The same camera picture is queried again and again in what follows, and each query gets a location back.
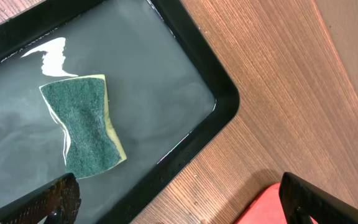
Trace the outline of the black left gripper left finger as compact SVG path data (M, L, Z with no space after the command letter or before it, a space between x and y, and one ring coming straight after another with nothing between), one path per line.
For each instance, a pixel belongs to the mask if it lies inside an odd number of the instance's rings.
M81 205L76 177L67 173L0 208L2 223L68 223Z

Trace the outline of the green yellow sponge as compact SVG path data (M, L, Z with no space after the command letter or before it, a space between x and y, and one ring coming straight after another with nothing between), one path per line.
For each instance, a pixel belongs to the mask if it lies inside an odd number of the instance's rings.
M39 89L52 119L63 129L68 173L78 179L93 177L127 159L109 117L104 75L58 80Z

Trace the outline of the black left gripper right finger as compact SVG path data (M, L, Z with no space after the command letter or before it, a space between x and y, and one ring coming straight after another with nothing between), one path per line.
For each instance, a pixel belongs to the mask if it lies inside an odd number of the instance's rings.
M358 209L291 172L282 176L280 202L287 223L358 223Z

